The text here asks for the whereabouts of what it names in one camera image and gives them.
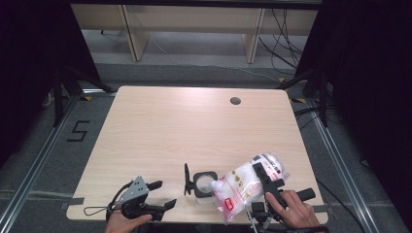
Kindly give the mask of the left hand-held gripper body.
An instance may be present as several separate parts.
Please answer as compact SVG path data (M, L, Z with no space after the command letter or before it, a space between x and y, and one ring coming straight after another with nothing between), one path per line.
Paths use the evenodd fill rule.
M111 212L120 210L128 219L151 215L152 220L161 221L164 215L161 212L162 207L151 206L146 203L149 192L147 183L141 176L138 176L118 191L111 202Z

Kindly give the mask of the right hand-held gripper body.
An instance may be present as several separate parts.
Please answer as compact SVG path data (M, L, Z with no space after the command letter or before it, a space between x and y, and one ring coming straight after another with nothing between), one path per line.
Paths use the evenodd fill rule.
M263 181L263 193L270 192L275 196L280 205L285 209L289 205L282 198L282 186L285 185L282 179L275 182ZM316 197L312 188L306 188L297 192L299 199L304 202ZM266 202L253 202L251 205L251 225L255 232L269 231L269 225L273 219L281 220L281 217L273 210L273 208Z

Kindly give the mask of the red and white sugar pouch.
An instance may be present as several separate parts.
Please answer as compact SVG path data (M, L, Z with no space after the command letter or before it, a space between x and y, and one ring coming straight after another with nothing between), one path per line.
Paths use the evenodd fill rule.
M272 182L280 179L285 181L290 176L275 154L265 152L211 182L218 210L223 214L224 221L233 221L247 206L264 194L261 181L254 169L255 164L262 166Z

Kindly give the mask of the glass jar with black lid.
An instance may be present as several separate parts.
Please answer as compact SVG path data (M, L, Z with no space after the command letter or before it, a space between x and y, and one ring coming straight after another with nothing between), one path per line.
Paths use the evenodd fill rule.
M207 205L215 202L213 182L218 179L214 171L195 173L193 176L189 172L189 166L184 165L185 186L184 195L194 194L195 202L199 205Z

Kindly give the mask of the person's right hand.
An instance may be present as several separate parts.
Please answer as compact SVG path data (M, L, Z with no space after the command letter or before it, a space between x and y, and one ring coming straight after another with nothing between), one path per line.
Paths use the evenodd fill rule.
M292 228L308 228L318 227L320 223L314 213L313 208L306 203L303 203L294 190L285 190L281 193L282 199L287 203L285 209L270 193L265 193L265 198L274 212L278 214L283 222Z

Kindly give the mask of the person's left hand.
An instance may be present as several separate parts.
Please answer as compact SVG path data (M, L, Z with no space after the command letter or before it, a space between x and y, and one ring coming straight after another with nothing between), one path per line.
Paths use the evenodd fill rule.
M151 215L128 219L121 211L113 211L109 217L104 233L132 233L135 228L148 223L151 219Z

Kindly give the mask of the black metal stand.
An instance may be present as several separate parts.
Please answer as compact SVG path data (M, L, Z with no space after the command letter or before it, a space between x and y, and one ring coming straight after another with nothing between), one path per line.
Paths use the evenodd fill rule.
M60 66L54 71L52 78L55 115L54 126L57 126L64 116L62 87L66 89L70 97L80 97L84 92L79 85L79 81L86 81L102 89L104 92L115 92L113 88L101 82L98 74L88 75L74 67Z
M286 90L293 85L306 81L302 93L305 97L313 98L315 95L319 97L319 114L320 120L324 127L327 127L326 120L326 103L327 103L327 78L323 71L318 69L309 69L305 72L295 74L294 78L288 82L282 83L278 89Z

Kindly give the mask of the gray floor tape strip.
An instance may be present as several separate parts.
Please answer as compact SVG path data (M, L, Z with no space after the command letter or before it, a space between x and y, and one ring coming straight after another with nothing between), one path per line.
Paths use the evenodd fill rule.
M13 190L0 190L0 200L12 201L15 197ZM26 200L54 200L67 203L69 206L83 205L84 197L74 197L71 193L60 193L50 191L30 191L23 196L17 197L17 203L24 203Z

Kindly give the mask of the black curtain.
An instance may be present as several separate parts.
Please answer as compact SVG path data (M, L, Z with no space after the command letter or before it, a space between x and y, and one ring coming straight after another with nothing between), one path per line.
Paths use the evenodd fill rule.
M65 0L0 0L0 167L22 144L55 77L100 77Z
M412 0L322 0L297 71L310 69L412 231Z

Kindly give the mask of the beige wooden desk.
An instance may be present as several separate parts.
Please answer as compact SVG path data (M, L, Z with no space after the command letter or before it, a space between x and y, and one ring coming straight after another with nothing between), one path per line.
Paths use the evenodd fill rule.
M150 34L158 31L240 34L246 61L253 63L258 36L281 32L277 20L286 21L285 33L307 36L317 15L315 10L292 9L102 4L73 4L71 8L83 29L123 31L135 61L142 59Z

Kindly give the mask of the short aluminium floor rail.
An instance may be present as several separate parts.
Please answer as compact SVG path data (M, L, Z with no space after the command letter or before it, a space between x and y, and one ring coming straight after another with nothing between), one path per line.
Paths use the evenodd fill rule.
M86 95L116 95L116 91L105 91L99 88L84 88L82 89L83 94Z

